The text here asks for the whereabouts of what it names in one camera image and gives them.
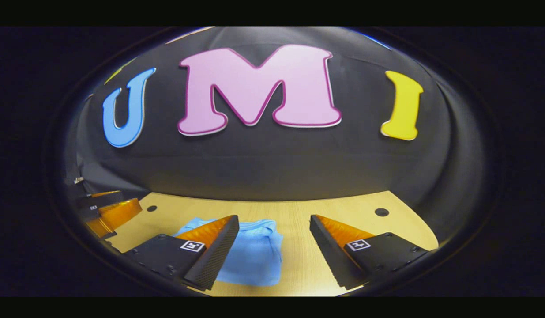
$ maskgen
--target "pink letter m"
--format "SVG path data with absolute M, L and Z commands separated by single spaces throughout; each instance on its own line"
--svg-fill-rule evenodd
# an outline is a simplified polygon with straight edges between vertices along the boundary
M 256 125 L 280 83 L 282 105 L 274 121 L 288 127 L 330 127 L 341 122 L 333 105 L 325 50 L 303 45 L 278 48 L 259 67 L 232 49 L 216 49 L 186 58 L 188 68 L 185 116 L 178 130 L 186 136 L 217 133 L 227 125 L 225 114 L 216 111 L 214 88 L 245 125 Z

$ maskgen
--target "blue cloth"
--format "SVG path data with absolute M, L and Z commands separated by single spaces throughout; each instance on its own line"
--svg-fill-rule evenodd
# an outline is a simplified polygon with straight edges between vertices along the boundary
M 176 235 L 215 220 L 193 219 Z M 276 221 L 239 222 L 239 233 L 216 280 L 248 286 L 274 286 L 280 281 L 282 235 Z

